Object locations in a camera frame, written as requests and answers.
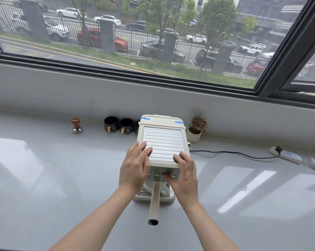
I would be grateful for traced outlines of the person's left hand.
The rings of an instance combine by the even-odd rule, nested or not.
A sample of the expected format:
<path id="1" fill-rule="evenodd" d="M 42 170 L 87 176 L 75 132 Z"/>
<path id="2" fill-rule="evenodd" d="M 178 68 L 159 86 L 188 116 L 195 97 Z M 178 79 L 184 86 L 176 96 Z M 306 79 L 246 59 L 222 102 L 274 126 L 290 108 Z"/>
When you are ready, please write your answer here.
<path id="1" fill-rule="evenodd" d="M 119 189 L 131 194 L 132 197 L 141 189 L 149 173 L 143 173 L 143 150 L 147 143 L 136 141 L 126 153 L 119 174 Z"/>

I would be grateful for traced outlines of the person's right hand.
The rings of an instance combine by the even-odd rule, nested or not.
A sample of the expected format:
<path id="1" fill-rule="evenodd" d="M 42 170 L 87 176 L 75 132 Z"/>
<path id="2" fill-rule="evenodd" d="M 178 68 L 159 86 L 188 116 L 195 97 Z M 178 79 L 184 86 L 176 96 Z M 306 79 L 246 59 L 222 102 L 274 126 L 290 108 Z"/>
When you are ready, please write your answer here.
<path id="1" fill-rule="evenodd" d="M 178 155 L 174 154 L 173 159 L 179 164 L 180 175 L 178 180 L 169 179 L 167 182 L 171 185 L 181 207 L 186 210 L 199 203 L 196 164 L 182 151 Z"/>

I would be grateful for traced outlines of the cream espresso machine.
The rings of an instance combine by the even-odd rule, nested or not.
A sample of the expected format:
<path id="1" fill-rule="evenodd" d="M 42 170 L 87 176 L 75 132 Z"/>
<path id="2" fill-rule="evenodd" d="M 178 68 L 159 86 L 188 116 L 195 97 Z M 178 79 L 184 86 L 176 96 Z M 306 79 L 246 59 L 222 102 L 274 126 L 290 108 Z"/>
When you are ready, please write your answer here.
<path id="1" fill-rule="evenodd" d="M 140 120 L 137 140 L 140 143 L 146 142 L 147 147 L 152 147 L 149 156 L 151 168 L 146 181 L 167 182 L 162 177 L 163 173 L 180 175 L 179 164 L 173 159 L 174 154 L 178 155 L 182 151 L 190 156 L 186 127 L 175 123 L 175 121 L 182 121 L 180 118 L 155 114 L 144 114 L 143 116 L 150 120 Z M 150 202 L 151 194 L 142 186 L 134 200 Z M 175 195 L 172 197 L 160 195 L 162 203 L 173 203 L 174 200 Z"/>

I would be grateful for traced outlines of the person's left forearm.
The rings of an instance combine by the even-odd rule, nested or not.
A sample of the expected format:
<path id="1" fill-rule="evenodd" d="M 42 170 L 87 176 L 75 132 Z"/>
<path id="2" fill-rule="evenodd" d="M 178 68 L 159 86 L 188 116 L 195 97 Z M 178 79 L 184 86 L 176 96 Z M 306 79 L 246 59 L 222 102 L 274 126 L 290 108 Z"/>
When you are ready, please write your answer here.
<path id="1" fill-rule="evenodd" d="M 129 184 L 120 185 L 102 205 L 48 251 L 101 251 L 114 225 L 137 191 L 138 189 Z"/>

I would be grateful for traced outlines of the person's right forearm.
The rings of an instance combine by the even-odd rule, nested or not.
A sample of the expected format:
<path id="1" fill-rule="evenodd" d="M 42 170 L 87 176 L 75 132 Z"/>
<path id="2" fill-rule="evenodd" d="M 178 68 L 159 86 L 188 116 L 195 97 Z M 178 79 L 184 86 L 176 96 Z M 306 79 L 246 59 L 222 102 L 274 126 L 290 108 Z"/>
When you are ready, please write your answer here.
<path id="1" fill-rule="evenodd" d="M 203 251 L 241 251 L 241 249 L 218 227 L 199 201 L 180 203 Z"/>

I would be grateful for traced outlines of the white cup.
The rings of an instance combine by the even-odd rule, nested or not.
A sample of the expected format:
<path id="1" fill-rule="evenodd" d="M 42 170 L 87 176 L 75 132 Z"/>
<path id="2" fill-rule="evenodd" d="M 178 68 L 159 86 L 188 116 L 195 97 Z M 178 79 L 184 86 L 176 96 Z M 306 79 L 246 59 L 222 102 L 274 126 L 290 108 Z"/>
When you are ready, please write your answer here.
<path id="1" fill-rule="evenodd" d="M 160 195 L 162 197 L 172 197 L 174 196 L 174 192 L 170 185 L 167 182 L 157 182 L 160 187 Z M 143 188 L 150 194 L 153 192 L 153 181 L 145 181 L 143 184 Z"/>

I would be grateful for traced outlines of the small plant in white pot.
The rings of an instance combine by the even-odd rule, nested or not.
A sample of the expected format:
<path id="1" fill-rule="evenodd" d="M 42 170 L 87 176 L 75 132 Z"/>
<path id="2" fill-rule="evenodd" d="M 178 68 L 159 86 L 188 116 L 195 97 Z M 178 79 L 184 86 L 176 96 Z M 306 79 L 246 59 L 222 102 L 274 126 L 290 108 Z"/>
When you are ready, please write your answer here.
<path id="1" fill-rule="evenodd" d="M 191 143 L 198 142 L 201 134 L 205 132 L 207 128 L 207 121 L 201 116 L 195 116 L 191 119 L 189 129 L 186 131 L 187 139 Z"/>

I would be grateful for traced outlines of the grey car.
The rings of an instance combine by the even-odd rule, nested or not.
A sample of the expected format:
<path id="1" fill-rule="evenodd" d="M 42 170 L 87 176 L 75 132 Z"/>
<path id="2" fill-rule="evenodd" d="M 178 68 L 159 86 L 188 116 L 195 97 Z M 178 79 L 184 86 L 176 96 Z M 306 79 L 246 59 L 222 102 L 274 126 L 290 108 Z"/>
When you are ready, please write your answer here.
<path id="1" fill-rule="evenodd" d="M 158 59 L 162 58 L 164 50 L 164 41 L 161 43 L 158 40 L 152 41 L 144 41 L 140 43 L 140 56 L 147 57 L 150 59 Z M 174 63 L 184 63 L 186 55 L 177 50 L 176 48 L 173 50 L 172 53 L 172 62 Z"/>

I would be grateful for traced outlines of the black suv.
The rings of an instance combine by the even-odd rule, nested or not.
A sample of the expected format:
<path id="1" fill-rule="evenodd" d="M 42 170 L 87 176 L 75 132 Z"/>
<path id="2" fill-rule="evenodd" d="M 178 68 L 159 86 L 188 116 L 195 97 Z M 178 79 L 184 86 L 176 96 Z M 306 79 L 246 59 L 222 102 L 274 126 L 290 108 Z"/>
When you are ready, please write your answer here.
<path id="1" fill-rule="evenodd" d="M 205 54 L 204 49 L 201 49 L 197 52 L 196 58 L 194 61 L 195 65 L 200 67 L 202 63 L 204 63 L 204 67 L 206 69 L 212 69 L 214 67 L 218 53 L 210 52 L 209 54 L 206 55 L 206 58 L 204 58 L 204 54 Z M 223 71 L 240 74 L 242 70 L 243 70 L 243 66 L 239 62 L 229 57 Z"/>

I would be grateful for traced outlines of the white power strip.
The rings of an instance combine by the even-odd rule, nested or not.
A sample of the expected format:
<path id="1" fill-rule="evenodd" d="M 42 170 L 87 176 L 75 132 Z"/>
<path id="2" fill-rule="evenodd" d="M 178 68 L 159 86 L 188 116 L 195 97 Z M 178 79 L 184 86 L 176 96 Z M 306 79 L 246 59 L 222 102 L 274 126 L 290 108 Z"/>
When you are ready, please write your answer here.
<path id="1" fill-rule="evenodd" d="M 289 151 L 286 151 L 286 150 L 283 150 L 281 152 L 281 154 L 278 156 L 277 152 L 274 150 L 274 146 L 273 147 L 270 147 L 268 149 L 269 153 L 271 153 L 273 156 L 276 156 L 276 157 L 280 157 L 282 159 L 285 159 L 285 160 L 288 160 L 288 161 L 291 161 L 293 163 L 296 163 L 296 164 L 301 164 L 302 163 L 302 158 L 301 156 L 299 156 L 298 154 L 294 154 L 292 152 L 289 152 Z"/>

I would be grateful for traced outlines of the black metal fence with pillars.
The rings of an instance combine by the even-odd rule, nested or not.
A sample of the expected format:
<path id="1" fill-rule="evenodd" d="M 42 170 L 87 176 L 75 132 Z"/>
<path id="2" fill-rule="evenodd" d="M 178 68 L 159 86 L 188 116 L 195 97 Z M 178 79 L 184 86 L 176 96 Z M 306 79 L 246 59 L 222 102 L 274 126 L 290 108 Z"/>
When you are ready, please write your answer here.
<path id="1" fill-rule="evenodd" d="M 11 22 L 11 17 L 14 12 L 22 12 L 26 15 L 27 21 L 32 29 L 32 36 L 24 36 L 16 32 Z M 236 84 L 236 86 L 240 87 L 242 87 L 242 82 L 255 81 L 251 77 L 243 75 L 243 70 L 240 74 L 223 71 L 222 74 L 216 75 L 212 72 L 212 69 L 203 68 L 201 74 L 199 74 L 200 67 L 196 66 L 194 61 L 197 52 L 203 48 L 196 45 L 187 45 L 179 40 L 176 40 L 174 49 L 176 48 L 186 55 L 184 63 L 172 62 L 172 53 L 174 49 L 172 50 L 170 45 L 167 45 L 166 49 L 163 50 L 161 59 L 150 59 L 140 56 L 140 43 L 144 41 L 159 40 L 158 36 L 120 31 L 116 30 L 114 25 L 111 30 L 101 29 L 100 22 L 98 22 L 97 25 L 87 24 L 85 22 L 83 25 L 81 21 L 68 21 L 62 18 L 58 19 L 45 16 L 60 25 L 67 27 L 70 32 L 70 37 L 66 42 L 51 41 L 43 19 L 44 15 L 42 15 L 41 22 L 39 22 L 39 18 L 37 19 L 35 16 L 27 16 L 27 13 L 28 12 L 24 9 L 17 8 L 12 4 L 0 0 L 0 40 L 2 43 L 15 42 L 28 47 L 62 53 L 64 55 L 75 57 L 76 59 L 80 58 L 84 61 L 77 61 L 77 63 L 89 66 L 95 65 L 121 70 L 130 68 L 130 71 L 140 73 L 144 73 L 144 70 L 146 70 L 151 71 L 153 74 L 164 75 L 167 77 L 177 77 L 207 83 Z M 100 29 L 103 49 L 89 47 L 87 39 L 87 29 L 89 28 Z M 83 36 L 86 38 L 85 46 L 81 46 L 76 39 L 78 30 L 81 30 Z M 115 51 L 115 36 L 127 41 L 129 46 L 128 52 Z"/>

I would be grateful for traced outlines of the green tree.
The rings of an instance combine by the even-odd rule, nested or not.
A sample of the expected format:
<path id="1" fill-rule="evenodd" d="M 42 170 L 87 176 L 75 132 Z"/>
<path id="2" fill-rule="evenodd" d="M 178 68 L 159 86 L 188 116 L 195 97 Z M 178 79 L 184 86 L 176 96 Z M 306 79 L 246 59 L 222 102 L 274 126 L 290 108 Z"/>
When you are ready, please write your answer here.
<path id="1" fill-rule="evenodd" d="M 198 18 L 198 29 L 207 40 L 199 74 L 206 67 L 206 56 L 224 40 L 229 39 L 235 27 L 237 11 L 233 0 L 208 0 Z"/>
<path id="2" fill-rule="evenodd" d="M 180 15 L 186 0 L 139 0 L 138 10 L 147 22 L 147 32 L 159 36 L 156 57 L 162 57 L 162 44 L 165 38 L 164 30 Z"/>

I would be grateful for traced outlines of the white off-road car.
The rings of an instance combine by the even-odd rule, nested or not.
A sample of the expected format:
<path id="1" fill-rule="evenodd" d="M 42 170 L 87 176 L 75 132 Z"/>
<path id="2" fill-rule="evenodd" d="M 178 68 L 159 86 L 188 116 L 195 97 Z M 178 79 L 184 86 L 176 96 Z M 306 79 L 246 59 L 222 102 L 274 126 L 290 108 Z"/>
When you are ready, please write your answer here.
<path id="1" fill-rule="evenodd" d="M 239 46 L 238 52 L 241 54 L 248 54 L 258 56 L 262 53 L 262 50 L 266 48 L 264 44 L 252 44 L 247 46 Z"/>

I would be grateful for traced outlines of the white suv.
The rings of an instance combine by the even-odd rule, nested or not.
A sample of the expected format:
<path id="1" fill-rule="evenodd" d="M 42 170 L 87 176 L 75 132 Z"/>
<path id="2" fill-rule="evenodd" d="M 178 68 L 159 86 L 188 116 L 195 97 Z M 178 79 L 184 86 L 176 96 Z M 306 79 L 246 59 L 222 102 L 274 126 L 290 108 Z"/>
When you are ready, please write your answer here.
<path id="1" fill-rule="evenodd" d="M 70 31 L 67 27 L 60 25 L 48 17 L 43 16 L 43 19 L 51 41 L 66 42 L 69 39 Z M 14 12 L 11 17 L 11 22 L 18 34 L 32 36 L 32 29 L 24 13 Z"/>

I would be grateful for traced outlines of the wooden handled coffee tamper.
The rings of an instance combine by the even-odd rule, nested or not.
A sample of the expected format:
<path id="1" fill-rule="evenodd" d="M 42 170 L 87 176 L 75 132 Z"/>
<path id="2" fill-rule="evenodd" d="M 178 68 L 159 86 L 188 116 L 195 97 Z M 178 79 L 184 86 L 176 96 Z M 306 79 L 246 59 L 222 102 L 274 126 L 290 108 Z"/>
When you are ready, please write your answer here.
<path id="1" fill-rule="evenodd" d="M 83 127 L 80 125 L 80 119 L 79 118 L 72 118 L 71 119 L 71 123 L 73 125 L 72 131 L 75 134 L 79 134 L 81 132 L 83 132 Z"/>

